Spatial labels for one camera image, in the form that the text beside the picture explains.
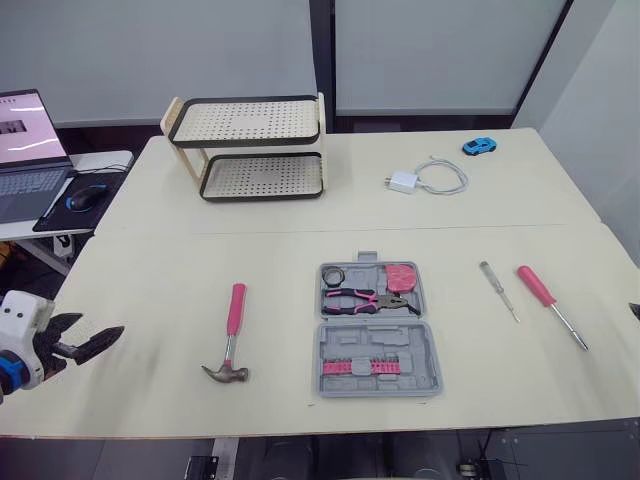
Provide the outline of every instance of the hammer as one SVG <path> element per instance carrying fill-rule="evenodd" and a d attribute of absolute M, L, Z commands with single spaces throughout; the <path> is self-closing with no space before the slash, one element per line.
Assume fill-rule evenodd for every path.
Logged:
<path fill-rule="evenodd" d="M 216 382 L 246 382 L 249 379 L 248 369 L 239 368 L 238 370 L 234 370 L 231 365 L 233 362 L 233 353 L 236 349 L 236 336 L 238 335 L 238 330 L 240 330 L 240 324 L 242 323 L 244 295 L 246 292 L 247 286 L 244 283 L 235 283 L 233 285 L 231 305 L 229 306 L 229 316 L 227 317 L 227 349 L 224 354 L 222 366 L 218 371 L 214 372 L 202 365 L 202 369 Z"/>

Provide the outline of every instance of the black mouse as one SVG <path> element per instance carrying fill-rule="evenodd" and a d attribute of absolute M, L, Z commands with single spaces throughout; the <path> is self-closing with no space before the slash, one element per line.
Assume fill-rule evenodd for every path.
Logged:
<path fill-rule="evenodd" d="M 67 197 L 65 204 L 72 212 L 86 212 L 91 210 L 107 193 L 109 193 L 109 187 L 106 185 L 89 185 Z"/>

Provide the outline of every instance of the laptop keyboard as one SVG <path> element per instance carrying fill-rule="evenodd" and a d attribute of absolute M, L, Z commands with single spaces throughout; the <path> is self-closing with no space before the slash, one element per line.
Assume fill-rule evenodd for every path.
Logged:
<path fill-rule="evenodd" d="M 20 193 L 48 192 L 56 187 L 65 170 L 0 175 L 0 197 Z"/>

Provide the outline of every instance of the laptop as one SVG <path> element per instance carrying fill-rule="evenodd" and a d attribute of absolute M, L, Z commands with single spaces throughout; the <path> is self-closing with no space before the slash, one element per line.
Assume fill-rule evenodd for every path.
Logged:
<path fill-rule="evenodd" d="M 38 91 L 0 93 L 0 223 L 43 215 L 72 169 Z"/>

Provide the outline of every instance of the pink tape measure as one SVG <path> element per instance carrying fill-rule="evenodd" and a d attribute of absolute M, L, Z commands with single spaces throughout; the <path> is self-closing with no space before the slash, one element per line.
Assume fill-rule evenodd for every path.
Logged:
<path fill-rule="evenodd" d="M 392 293 L 409 293 L 417 282 L 416 272 L 409 265 L 385 265 L 387 290 Z"/>

